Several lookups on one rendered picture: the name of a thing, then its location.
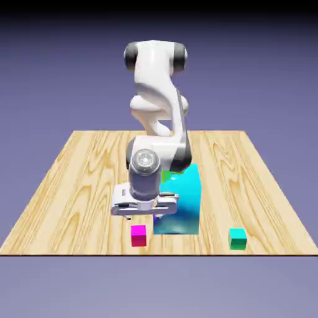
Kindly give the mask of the small teal cube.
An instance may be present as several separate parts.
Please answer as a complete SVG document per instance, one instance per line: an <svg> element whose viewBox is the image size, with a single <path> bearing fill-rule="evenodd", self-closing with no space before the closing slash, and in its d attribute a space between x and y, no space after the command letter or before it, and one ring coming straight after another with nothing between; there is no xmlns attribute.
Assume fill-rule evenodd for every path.
<svg viewBox="0 0 318 318"><path fill-rule="evenodd" d="M245 229L230 228L228 241L231 250L245 250L247 246L247 235Z"/></svg>

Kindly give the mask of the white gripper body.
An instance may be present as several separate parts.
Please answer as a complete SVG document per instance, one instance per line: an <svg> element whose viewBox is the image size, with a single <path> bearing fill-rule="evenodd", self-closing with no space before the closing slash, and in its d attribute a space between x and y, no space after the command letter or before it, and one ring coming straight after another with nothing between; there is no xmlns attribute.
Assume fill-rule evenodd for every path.
<svg viewBox="0 0 318 318"><path fill-rule="evenodd" d="M111 214L114 216L165 215L175 214L178 207L178 195L157 196L150 201L139 201L130 194L113 195Z"/></svg>

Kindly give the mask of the small magenta cube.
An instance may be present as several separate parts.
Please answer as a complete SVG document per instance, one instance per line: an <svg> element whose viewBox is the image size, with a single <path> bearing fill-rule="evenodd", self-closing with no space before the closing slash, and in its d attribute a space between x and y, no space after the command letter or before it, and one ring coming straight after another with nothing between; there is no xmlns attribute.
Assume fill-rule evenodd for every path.
<svg viewBox="0 0 318 318"><path fill-rule="evenodd" d="M130 237L133 247L145 247L147 245L146 225L132 225L130 228Z"/></svg>

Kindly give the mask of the large cyan box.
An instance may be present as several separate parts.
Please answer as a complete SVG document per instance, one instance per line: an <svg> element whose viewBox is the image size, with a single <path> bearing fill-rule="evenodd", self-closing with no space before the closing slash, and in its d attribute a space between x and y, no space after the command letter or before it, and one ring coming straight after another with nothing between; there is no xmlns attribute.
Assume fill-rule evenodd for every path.
<svg viewBox="0 0 318 318"><path fill-rule="evenodd" d="M181 173L172 172L171 179L160 185L160 191L179 195L175 214L153 218L153 233L197 235L201 210L201 179L197 164Z"/></svg>

